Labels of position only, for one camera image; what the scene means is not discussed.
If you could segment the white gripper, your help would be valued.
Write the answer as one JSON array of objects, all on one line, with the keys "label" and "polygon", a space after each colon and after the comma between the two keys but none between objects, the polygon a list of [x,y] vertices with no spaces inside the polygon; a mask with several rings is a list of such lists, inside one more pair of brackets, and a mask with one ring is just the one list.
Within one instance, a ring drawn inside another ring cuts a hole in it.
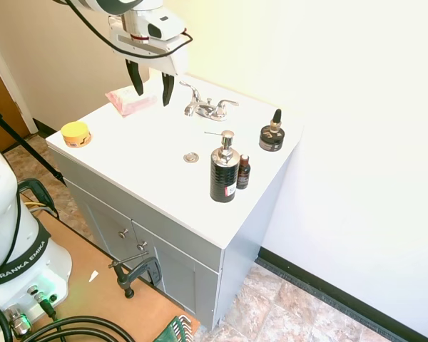
[{"label": "white gripper", "polygon": [[129,77],[139,96],[143,95],[144,90],[138,64],[162,72],[162,101],[163,106],[167,106],[174,89],[174,76],[181,76],[188,71],[189,38],[180,34],[168,41],[149,38],[147,43],[143,43],[125,32],[122,24],[111,24],[109,39],[117,48],[128,52],[113,50],[115,54],[126,58]]}]

